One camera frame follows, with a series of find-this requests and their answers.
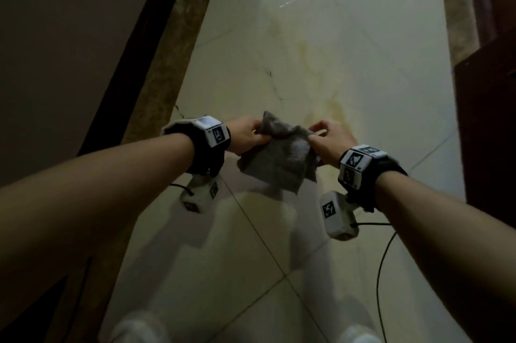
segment black cable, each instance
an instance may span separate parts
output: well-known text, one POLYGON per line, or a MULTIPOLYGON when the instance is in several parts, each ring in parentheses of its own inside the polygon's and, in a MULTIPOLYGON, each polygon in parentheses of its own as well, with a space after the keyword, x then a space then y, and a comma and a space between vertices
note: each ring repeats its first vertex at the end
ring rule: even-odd
POLYGON ((385 247, 384 255, 382 256, 382 261, 380 262, 380 267, 378 268, 378 275, 376 276, 376 306, 378 307, 378 316, 380 317, 380 325, 382 327, 382 333, 384 334, 384 342, 387 343, 387 338, 385 337, 385 328, 384 321, 382 320, 382 312, 380 311, 380 297, 378 296, 378 287, 380 285, 380 273, 382 272, 382 266, 384 265, 385 255, 387 255, 387 251, 389 250, 390 243, 396 237, 397 232, 394 232, 389 242, 387 243, 387 247, 385 247))
POLYGON ((381 223, 381 222, 357 222, 357 223, 352 223, 350 226, 357 227, 357 226, 392 226, 392 225, 390 223, 381 223))
POLYGON ((185 187, 184 185, 181 185, 181 184, 173 184, 173 183, 172 183, 170 186, 171 186, 171 187, 179 187, 179 188, 182 188, 182 189, 186 190, 186 192, 188 192, 188 195, 190 195, 190 196, 193 196, 193 195, 194 195, 194 193, 190 190, 190 188, 185 187))

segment floor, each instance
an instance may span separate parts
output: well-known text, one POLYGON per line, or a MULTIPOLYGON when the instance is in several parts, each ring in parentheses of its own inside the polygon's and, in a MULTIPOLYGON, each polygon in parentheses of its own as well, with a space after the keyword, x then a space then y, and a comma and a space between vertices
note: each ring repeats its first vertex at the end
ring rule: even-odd
MULTIPOLYGON (((349 125, 411 176, 464 199, 444 0, 210 0, 172 119, 272 111, 293 124, 349 125)), ((213 211, 166 190, 139 218, 100 332, 147 308, 173 341, 336 341, 380 331, 375 283, 392 234, 329 240, 319 170, 294 196, 241 175, 228 154, 213 211)), ((179 179, 187 183, 187 175, 179 179)), ((360 211, 359 221, 385 221, 360 211)), ((394 240, 380 282, 390 341, 468 341, 394 240)))

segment brown wall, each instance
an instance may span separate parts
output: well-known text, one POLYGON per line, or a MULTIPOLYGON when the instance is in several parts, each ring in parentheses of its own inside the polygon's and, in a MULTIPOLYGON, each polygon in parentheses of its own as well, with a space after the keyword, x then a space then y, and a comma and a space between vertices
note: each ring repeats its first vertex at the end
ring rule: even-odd
POLYGON ((74 157, 145 0, 0 0, 0 185, 74 157))

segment wristband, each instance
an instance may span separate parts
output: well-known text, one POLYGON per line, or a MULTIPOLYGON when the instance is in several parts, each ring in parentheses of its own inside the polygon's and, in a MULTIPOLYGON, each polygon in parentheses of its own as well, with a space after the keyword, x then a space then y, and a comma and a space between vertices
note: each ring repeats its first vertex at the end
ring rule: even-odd
POLYGON ((174 133, 188 136, 193 143, 195 153, 186 173, 211 177, 219 174, 224 164, 224 152, 231 144, 231 134, 225 124, 211 116, 203 116, 177 120, 162 129, 162 135, 174 133))
POLYGON ((340 159, 339 183, 348 191, 350 203, 357 203, 365 211, 380 210, 375 198, 375 183, 384 172, 395 171, 407 176, 399 163, 369 145, 352 147, 340 159))

